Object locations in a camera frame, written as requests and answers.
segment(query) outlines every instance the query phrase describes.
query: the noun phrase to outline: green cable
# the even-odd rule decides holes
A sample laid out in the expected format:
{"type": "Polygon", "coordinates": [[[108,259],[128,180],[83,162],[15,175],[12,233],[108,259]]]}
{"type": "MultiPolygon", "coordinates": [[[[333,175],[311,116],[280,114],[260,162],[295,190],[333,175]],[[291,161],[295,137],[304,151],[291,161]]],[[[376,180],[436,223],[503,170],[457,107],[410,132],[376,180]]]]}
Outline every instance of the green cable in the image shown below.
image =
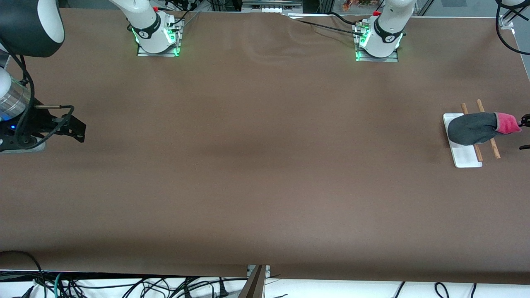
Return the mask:
{"type": "Polygon", "coordinates": [[[59,298],[59,294],[57,293],[57,287],[59,286],[59,278],[61,277],[61,274],[63,274],[62,272],[57,274],[57,277],[55,278],[55,282],[54,282],[54,294],[55,294],[55,298],[59,298]]]}

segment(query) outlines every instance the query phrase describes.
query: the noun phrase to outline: brown tabletop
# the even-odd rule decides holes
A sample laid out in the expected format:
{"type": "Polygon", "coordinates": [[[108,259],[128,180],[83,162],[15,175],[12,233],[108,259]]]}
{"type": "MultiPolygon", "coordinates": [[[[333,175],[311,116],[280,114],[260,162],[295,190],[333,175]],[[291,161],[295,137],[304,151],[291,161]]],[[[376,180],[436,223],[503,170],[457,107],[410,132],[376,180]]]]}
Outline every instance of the brown tabletop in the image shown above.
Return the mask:
{"type": "Polygon", "coordinates": [[[86,142],[0,156],[1,249],[49,270],[530,283],[528,131],[457,169],[442,122],[476,99],[530,112],[493,19],[411,19],[400,62],[367,63],[279,14],[201,13],[180,57],[152,58],[120,11],[61,13],[64,45],[28,69],[86,142]]]}

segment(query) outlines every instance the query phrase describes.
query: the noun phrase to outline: metal cylinder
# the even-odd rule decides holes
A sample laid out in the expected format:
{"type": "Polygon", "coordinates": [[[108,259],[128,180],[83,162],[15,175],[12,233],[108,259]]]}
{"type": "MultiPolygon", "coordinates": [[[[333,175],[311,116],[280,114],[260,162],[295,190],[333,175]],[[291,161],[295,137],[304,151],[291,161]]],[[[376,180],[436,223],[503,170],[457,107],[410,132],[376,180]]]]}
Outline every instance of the metal cylinder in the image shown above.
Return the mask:
{"type": "Polygon", "coordinates": [[[22,114],[30,101],[30,91],[0,68],[0,121],[22,114]]]}

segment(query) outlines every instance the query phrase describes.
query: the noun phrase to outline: gray sock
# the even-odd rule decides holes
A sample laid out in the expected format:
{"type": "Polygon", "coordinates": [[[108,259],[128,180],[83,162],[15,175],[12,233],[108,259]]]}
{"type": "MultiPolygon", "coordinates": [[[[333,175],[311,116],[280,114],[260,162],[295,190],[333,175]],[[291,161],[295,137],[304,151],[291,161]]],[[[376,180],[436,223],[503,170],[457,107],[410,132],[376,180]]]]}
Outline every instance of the gray sock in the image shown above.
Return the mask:
{"type": "Polygon", "coordinates": [[[453,119],[447,127],[447,136],[456,144],[482,144],[500,135],[495,113],[473,113],[453,119]]]}

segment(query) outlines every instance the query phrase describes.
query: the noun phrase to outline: cable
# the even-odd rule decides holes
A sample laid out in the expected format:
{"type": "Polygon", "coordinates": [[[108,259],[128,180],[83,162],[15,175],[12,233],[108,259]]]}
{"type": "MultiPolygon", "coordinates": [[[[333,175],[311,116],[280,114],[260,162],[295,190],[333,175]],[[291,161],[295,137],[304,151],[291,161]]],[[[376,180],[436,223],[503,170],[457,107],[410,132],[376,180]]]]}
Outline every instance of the cable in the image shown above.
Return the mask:
{"type": "Polygon", "coordinates": [[[499,18],[500,18],[500,9],[501,9],[501,6],[500,4],[497,5],[497,14],[495,15],[495,31],[497,32],[497,36],[499,37],[500,41],[502,42],[503,45],[505,45],[508,49],[516,52],[516,53],[519,53],[519,54],[522,54],[522,55],[530,55],[530,52],[524,52],[524,51],[521,51],[521,50],[518,50],[514,47],[512,47],[511,45],[509,45],[505,40],[504,38],[502,37],[502,35],[500,34],[500,25],[499,25],[499,18]]]}
{"type": "Polygon", "coordinates": [[[359,21],[356,21],[356,22],[350,22],[350,21],[346,20],[345,18],[343,18],[340,14],[338,14],[336,12],[332,12],[332,11],[327,13],[327,15],[334,15],[334,16],[338,17],[342,22],[344,22],[346,24],[349,24],[349,25],[355,25],[355,23],[357,23],[359,21],[362,21],[362,19],[360,19],[359,21]]]}
{"type": "Polygon", "coordinates": [[[57,274],[57,277],[55,278],[55,282],[54,282],[54,294],[55,294],[55,298],[59,298],[59,294],[57,293],[57,286],[59,285],[59,279],[61,277],[61,274],[63,274],[62,272],[57,274]]]}
{"type": "Polygon", "coordinates": [[[54,135],[56,132],[58,132],[59,129],[61,129],[61,127],[70,120],[70,117],[72,116],[72,113],[74,112],[74,106],[62,106],[63,108],[70,108],[70,111],[63,118],[63,120],[56,125],[56,127],[54,129],[52,129],[44,138],[42,138],[42,140],[36,142],[35,144],[33,144],[33,145],[29,146],[29,147],[22,146],[22,144],[20,144],[20,140],[19,140],[19,137],[21,136],[20,131],[24,130],[26,118],[28,117],[28,113],[29,113],[29,111],[31,109],[34,108],[34,105],[35,105],[35,85],[33,83],[33,79],[31,78],[30,74],[28,73],[28,70],[26,69],[25,65],[18,59],[18,57],[13,53],[13,51],[11,51],[11,48],[7,45],[7,43],[4,42],[2,37],[0,37],[0,43],[7,50],[7,53],[9,55],[11,55],[13,60],[15,60],[15,62],[19,65],[20,69],[22,70],[22,73],[24,74],[24,76],[26,76],[26,78],[28,79],[28,82],[30,84],[30,100],[28,102],[28,107],[24,110],[24,112],[22,113],[22,116],[19,119],[19,122],[16,124],[15,134],[14,134],[14,136],[15,136],[14,140],[15,140],[15,144],[17,145],[17,147],[22,149],[22,150],[30,150],[30,149],[33,149],[33,148],[36,148],[36,147],[40,146],[45,141],[47,141],[49,138],[51,138],[52,135],[54,135]]]}
{"type": "Polygon", "coordinates": [[[223,282],[223,278],[219,278],[219,298],[227,297],[229,293],[226,291],[225,283],[223,282]]]}
{"type": "Polygon", "coordinates": [[[471,288],[471,295],[470,298],[473,298],[475,296],[475,290],[476,290],[476,283],[473,284],[473,287],[471,288]]]}
{"type": "Polygon", "coordinates": [[[401,282],[401,284],[400,284],[399,287],[397,288],[397,292],[396,292],[396,295],[394,296],[394,298],[398,298],[399,293],[401,292],[401,289],[403,288],[404,285],[405,285],[405,282],[401,282]]]}
{"type": "Polygon", "coordinates": [[[379,8],[381,8],[381,5],[383,5],[383,3],[384,3],[384,2],[385,2],[385,0],[381,1],[381,2],[379,3],[379,6],[378,6],[378,7],[376,8],[376,10],[375,10],[375,11],[378,11],[378,10],[379,10],[379,8]]]}
{"type": "MultiPolygon", "coordinates": [[[[22,62],[22,65],[24,65],[24,68],[26,67],[26,60],[24,59],[23,55],[20,55],[20,62],[22,62]]],[[[22,79],[19,81],[19,83],[26,87],[26,85],[29,83],[28,78],[25,74],[22,74],[22,79]]]]}
{"type": "Polygon", "coordinates": [[[427,11],[430,9],[430,7],[431,7],[431,5],[432,5],[433,3],[434,3],[434,1],[431,1],[425,10],[422,9],[422,10],[423,10],[423,13],[421,13],[420,16],[425,16],[425,14],[426,14],[427,11]]]}
{"type": "Polygon", "coordinates": [[[186,15],[187,15],[189,12],[190,12],[190,11],[186,11],[186,12],[182,15],[182,17],[180,17],[180,19],[176,20],[174,23],[169,24],[169,26],[173,26],[173,25],[175,25],[175,24],[180,23],[180,21],[184,20],[184,18],[186,17],[186,15]]]}
{"type": "MultiPolygon", "coordinates": [[[[2,43],[4,45],[4,48],[5,48],[5,43],[2,42],[2,39],[0,38],[0,43],[2,43]]],[[[22,250],[4,250],[4,251],[0,251],[0,257],[2,255],[5,255],[7,253],[18,253],[20,255],[24,255],[24,256],[27,256],[29,257],[33,263],[35,263],[35,266],[37,267],[37,269],[39,270],[39,275],[40,275],[40,278],[42,280],[42,283],[45,283],[46,280],[44,279],[44,274],[42,273],[42,268],[40,267],[40,264],[39,262],[37,262],[37,259],[32,255],[30,254],[29,252],[26,252],[26,251],[22,251],[22,250]]],[[[46,291],[46,289],[44,290],[44,298],[46,298],[48,296],[47,294],[48,291],[46,291]]]]}
{"type": "Polygon", "coordinates": [[[167,298],[164,292],[162,292],[162,291],[157,290],[157,289],[154,288],[158,283],[164,281],[165,279],[166,279],[166,278],[161,278],[158,282],[156,282],[156,283],[154,283],[154,284],[151,284],[150,282],[143,282],[142,285],[144,286],[144,289],[142,290],[142,293],[140,294],[140,298],[144,298],[144,297],[145,297],[145,294],[146,294],[149,290],[153,290],[153,291],[159,292],[159,293],[161,293],[162,295],[164,295],[164,298],[167,298]]]}
{"type": "Polygon", "coordinates": [[[34,288],[34,287],[35,287],[35,286],[31,286],[31,287],[30,287],[30,288],[29,288],[29,289],[28,289],[28,290],[27,290],[27,291],[21,296],[21,298],[30,298],[30,296],[31,296],[31,291],[33,291],[33,288],[34,288]]]}
{"type": "Polygon", "coordinates": [[[195,19],[195,17],[198,16],[199,13],[200,12],[196,12],[188,22],[184,23],[184,26],[182,26],[182,28],[186,27],[189,23],[191,23],[191,21],[193,21],[193,19],[195,19]]]}
{"type": "Polygon", "coordinates": [[[438,297],[440,298],[449,298],[449,292],[447,291],[447,288],[445,287],[445,285],[443,283],[436,283],[434,284],[434,291],[436,292],[436,294],[438,295],[438,297]],[[444,288],[444,291],[445,291],[445,297],[443,297],[440,292],[438,291],[438,286],[441,285],[443,288],[444,288]]]}
{"type": "Polygon", "coordinates": [[[124,294],[121,298],[127,298],[129,297],[129,295],[133,292],[133,290],[139,285],[141,284],[142,282],[144,282],[145,279],[142,278],[140,279],[136,284],[132,285],[124,294]]]}
{"type": "Polygon", "coordinates": [[[218,7],[219,11],[221,11],[221,7],[224,7],[224,6],[226,5],[226,2],[225,2],[225,3],[219,3],[219,4],[217,4],[217,3],[213,3],[213,2],[211,2],[210,0],[206,0],[206,1],[207,1],[208,3],[210,3],[211,5],[217,5],[217,6],[219,6],[219,7],[218,7]]]}
{"type": "MultiPolygon", "coordinates": [[[[224,282],[231,282],[231,281],[246,281],[247,278],[227,278],[227,279],[224,279],[223,281],[224,282]]],[[[185,290],[184,293],[178,295],[176,298],[180,298],[186,294],[189,294],[191,291],[193,290],[196,290],[198,288],[201,288],[201,287],[204,287],[204,286],[207,286],[207,285],[211,285],[211,284],[216,284],[216,283],[219,283],[219,281],[212,281],[212,282],[206,282],[206,281],[203,281],[203,282],[198,282],[196,284],[193,284],[193,285],[190,285],[190,287],[188,288],[188,290],[185,290]]]]}
{"type": "Polygon", "coordinates": [[[306,21],[302,21],[302,20],[297,20],[298,22],[302,22],[302,23],[305,23],[305,24],[309,24],[309,25],[313,25],[313,26],[318,26],[318,27],[322,27],[322,28],[326,28],[326,29],[330,29],[330,30],[336,30],[336,31],[340,31],[340,32],[345,32],[345,33],[349,33],[349,34],[353,34],[353,35],[363,35],[361,32],[353,32],[353,31],[348,31],[348,30],[343,30],[343,29],[339,29],[339,28],[334,28],[334,27],[329,27],[329,26],[324,26],[324,25],[320,25],[320,24],[316,24],[316,23],[311,23],[311,22],[306,22],[306,21]]]}
{"type": "Polygon", "coordinates": [[[186,288],[188,287],[188,285],[198,279],[199,279],[198,277],[187,277],[184,280],[184,282],[182,282],[178,287],[176,287],[176,289],[173,291],[173,293],[168,298],[175,297],[182,290],[186,291],[186,288]]]}
{"type": "Polygon", "coordinates": [[[77,287],[81,287],[81,288],[91,288],[91,289],[115,288],[115,287],[130,287],[130,286],[134,286],[134,284],[127,284],[127,285],[114,285],[114,286],[100,286],[100,287],[77,285],[77,287]]]}

